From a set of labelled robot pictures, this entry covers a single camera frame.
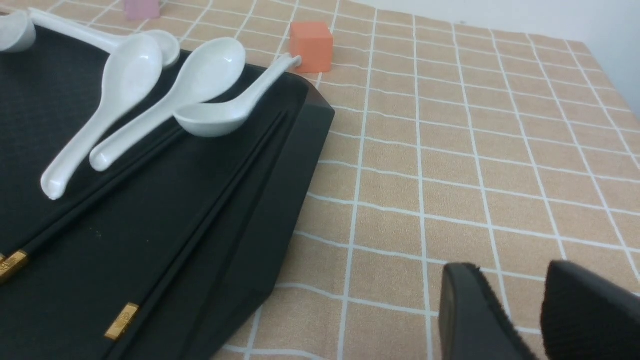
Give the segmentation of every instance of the orange block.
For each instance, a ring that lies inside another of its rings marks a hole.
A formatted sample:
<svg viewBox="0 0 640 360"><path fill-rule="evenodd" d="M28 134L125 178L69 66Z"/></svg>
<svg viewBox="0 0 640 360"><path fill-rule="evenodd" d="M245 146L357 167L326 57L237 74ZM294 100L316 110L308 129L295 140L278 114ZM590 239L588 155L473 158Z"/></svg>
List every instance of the orange block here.
<svg viewBox="0 0 640 360"><path fill-rule="evenodd" d="M329 72L333 60L333 35L323 22L292 22L289 37L291 56L302 56L296 72Z"/></svg>

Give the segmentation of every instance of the gold chopstick tip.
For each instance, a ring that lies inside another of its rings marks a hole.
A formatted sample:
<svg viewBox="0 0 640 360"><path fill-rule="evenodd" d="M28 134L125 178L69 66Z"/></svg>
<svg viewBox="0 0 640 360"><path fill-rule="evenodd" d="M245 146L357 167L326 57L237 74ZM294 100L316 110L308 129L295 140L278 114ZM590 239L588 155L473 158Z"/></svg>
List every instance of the gold chopstick tip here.
<svg viewBox="0 0 640 360"><path fill-rule="evenodd" d="M27 253L18 250L10 257L4 259L2 263L0 263L0 284L4 284L11 276L15 275L21 268L23 268L29 259L27 258Z"/></svg>
<svg viewBox="0 0 640 360"><path fill-rule="evenodd" d="M111 324L111 327L104 334L104 337L116 341L127 330L127 327L133 321L137 312L138 306L136 304L128 303L124 309L122 309L116 320Z"/></svg>

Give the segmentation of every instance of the spoon handle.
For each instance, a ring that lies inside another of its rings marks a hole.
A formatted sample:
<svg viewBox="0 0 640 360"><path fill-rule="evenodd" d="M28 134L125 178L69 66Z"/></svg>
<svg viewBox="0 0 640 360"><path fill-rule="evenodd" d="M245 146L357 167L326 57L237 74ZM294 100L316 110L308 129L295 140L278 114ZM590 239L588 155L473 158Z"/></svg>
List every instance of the spoon handle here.
<svg viewBox="0 0 640 360"><path fill-rule="evenodd" d="M51 200L59 199L67 189L69 179L84 158L89 154L93 145L109 129L109 127L126 113L127 109L113 109L102 103L91 119L69 141L67 146L49 165L40 178L42 191Z"/></svg>
<svg viewBox="0 0 640 360"><path fill-rule="evenodd" d="M89 155L89 162L93 169L96 171L107 170L122 154L163 122L169 120L176 107L176 96L172 94L175 94L173 90L145 113L131 120L93 148Z"/></svg>
<svg viewBox="0 0 640 360"><path fill-rule="evenodd" d="M93 45L109 54L113 53L116 47L122 43L122 37L118 35L108 34L100 30L92 29L88 26L78 24L77 22L67 20L38 9L29 8L29 12L34 24L82 42L86 42L87 44Z"/></svg>
<svg viewBox="0 0 640 360"><path fill-rule="evenodd" d="M269 90L271 85L276 82L292 66L300 66L302 63L302 57L296 56L291 58L291 54L287 53L277 59L271 66L265 70L262 75L256 80L248 89L246 89L242 95L239 106L246 108L247 112L251 112L253 108L258 104L264 93Z"/></svg>

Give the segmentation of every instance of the white wall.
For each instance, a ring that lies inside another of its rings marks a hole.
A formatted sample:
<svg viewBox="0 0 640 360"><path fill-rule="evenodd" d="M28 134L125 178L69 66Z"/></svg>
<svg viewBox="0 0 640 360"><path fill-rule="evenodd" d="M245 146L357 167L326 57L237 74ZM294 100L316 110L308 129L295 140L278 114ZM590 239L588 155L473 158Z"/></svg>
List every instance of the white wall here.
<svg viewBox="0 0 640 360"><path fill-rule="evenodd" d="M382 10L582 41L640 117L640 0L354 0Z"/></svg>
<svg viewBox="0 0 640 360"><path fill-rule="evenodd" d="M354 0L383 10L584 41L607 0Z"/></svg>
<svg viewBox="0 0 640 360"><path fill-rule="evenodd" d="M608 0L585 44L631 110L640 118L640 1Z"/></svg>

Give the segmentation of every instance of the spoon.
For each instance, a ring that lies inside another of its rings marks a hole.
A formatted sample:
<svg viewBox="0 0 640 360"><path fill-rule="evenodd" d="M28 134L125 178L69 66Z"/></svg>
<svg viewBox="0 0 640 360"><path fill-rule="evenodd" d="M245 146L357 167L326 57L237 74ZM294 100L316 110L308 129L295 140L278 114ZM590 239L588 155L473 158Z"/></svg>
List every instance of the spoon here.
<svg viewBox="0 0 640 360"><path fill-rule="evenodd" d="M0 53L19 53L29 49L36 41L36 28L29 15L17 10L0 16Z"/></svg>
<svg viewBox="0 0 640 360"><path fill-rule="evenodd" d="M40 185L51 200L65 193L69 179L109 127L153 90L162 59L156 41L144 34L131 36L109 56L98 110L42 174Z"/></svg>
<svg viewBox="0 0 640 360"><path fill-rule="evenodd" d="M128 36L109 34L89 28L88 26L38 9L29 8L29 12L31 13L31 19L34 24L86 42L109 54L113 54L118 46L129 38ZM175 36L162 30L144 31L143 34L152 37L160 46L162 50L163 67L168 68L175 65L180 57L180 43Z"/></svg>
<svg viewBox="0 0 640 360"><path fill-rule="evenodd" d="M227 135L241 127L271 85L302 57L284 54L235 99L221 104L189 104L173 113L180 126L195 136L213 138Z"/></svg>
<svg viewBox="0 0 640 360"><path fill-rule="evenodd" d="M240 78L246 51L233 38L204 43L184 62L178 78L166 96L144 114L98 144L89 161L105 171L127 150L151 133L181 106L209 101L224 94Z"/></svg>

